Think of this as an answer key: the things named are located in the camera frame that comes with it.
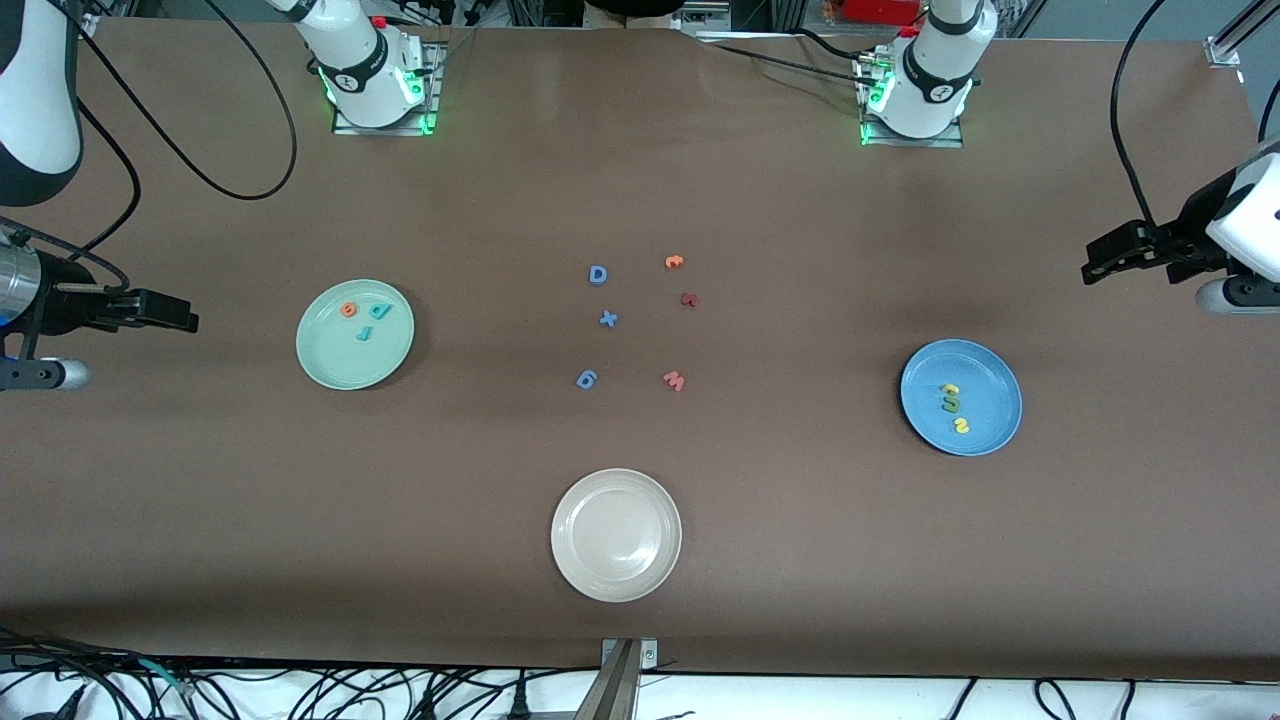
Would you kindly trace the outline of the light green plate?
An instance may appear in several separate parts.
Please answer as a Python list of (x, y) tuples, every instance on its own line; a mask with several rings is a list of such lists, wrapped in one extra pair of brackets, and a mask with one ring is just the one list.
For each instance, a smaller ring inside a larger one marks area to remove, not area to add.
[[(339, 306), (358, 305), (358, 315), (343, 318)], [(370, 316), (374, 304), (393, 304), (381, 319)], [(366, 325), (369, 341), (357, 341)], [(338, 391), (374, 387), (390, 378), (413, 347), (413, 309), (394, 286), (375, 279), (340, 282), (324, 290), (303, 310), (294, 333), (294, 352), (303, 373), (320, 386)]]

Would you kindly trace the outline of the blue plate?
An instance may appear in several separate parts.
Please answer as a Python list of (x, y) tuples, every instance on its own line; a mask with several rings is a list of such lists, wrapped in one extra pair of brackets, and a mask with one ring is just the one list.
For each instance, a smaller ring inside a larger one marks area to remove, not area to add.
[[(941, 387), (960, 388), (961, 411), (946, 413)], [(1018, 433), (1024, 411), (1011, 368), (996, 352), (969, 340), (937, 340), (906, 360), (899, 382), (908, 425), (925, 443), (959, 457), (979, 457), (1004, 448)], [(966, 418), (968, 434), (954, 429)]]

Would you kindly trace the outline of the red box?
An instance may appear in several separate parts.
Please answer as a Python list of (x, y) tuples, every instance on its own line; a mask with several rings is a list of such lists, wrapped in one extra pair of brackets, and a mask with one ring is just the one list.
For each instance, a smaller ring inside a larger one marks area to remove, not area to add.
[(910, 26), (925, 0), (840, 0), (838, 15), (868, 26)]

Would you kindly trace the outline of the beige plate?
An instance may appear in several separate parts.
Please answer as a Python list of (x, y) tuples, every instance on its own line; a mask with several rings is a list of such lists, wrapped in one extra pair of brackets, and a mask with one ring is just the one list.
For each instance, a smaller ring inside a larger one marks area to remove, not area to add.
[(550, 550), (564, 580), (605, 603), (657, 591), (672, 574), (684, 541), (669, 492), (648, 474), (609, 468), (575, 482), (550, 523)]

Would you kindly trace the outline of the person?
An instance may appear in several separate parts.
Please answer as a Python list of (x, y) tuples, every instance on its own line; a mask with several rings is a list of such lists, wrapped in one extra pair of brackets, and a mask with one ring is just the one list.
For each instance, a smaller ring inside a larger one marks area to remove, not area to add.
[(622, 18), (659, 18), (678, 12), (686, 0), (582, 0), (584, 6)]

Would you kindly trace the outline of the aluminium frame corner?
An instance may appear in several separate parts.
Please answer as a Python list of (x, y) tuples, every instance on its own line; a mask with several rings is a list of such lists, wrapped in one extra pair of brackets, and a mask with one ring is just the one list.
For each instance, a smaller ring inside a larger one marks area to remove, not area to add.
[(1216, 35), (1204, 41), (1212, 67), (1239, 67), (1239, 50), (1271, 20), (1280, 19), (1280, 0), (1247, 0)]

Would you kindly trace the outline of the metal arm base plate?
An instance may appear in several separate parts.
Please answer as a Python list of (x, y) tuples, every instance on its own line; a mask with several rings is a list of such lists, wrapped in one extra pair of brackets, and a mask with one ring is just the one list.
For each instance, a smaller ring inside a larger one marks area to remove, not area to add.
[(864, 145), (960, 149), (959, 117), (974, 87), (970, 77), (918, 85), (900, 76), (902, 65), (892, 54), (867, 54), (852, 61), (858, 90), (860, 136)]
[(428, 137), (435, 133), (447, 46), (404, 35), (383, 68), (357, 88), (355, 77), (323, 72), (326, 97), (334, 106), (335, 135)]

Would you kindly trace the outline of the metal bracket post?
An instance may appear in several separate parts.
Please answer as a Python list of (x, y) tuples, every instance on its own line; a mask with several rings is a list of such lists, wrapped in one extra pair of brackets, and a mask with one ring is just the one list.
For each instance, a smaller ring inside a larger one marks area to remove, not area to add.
[(657, 652), (645, 639), (614, 639), (572, 720), (635, 720), (641, 670)]

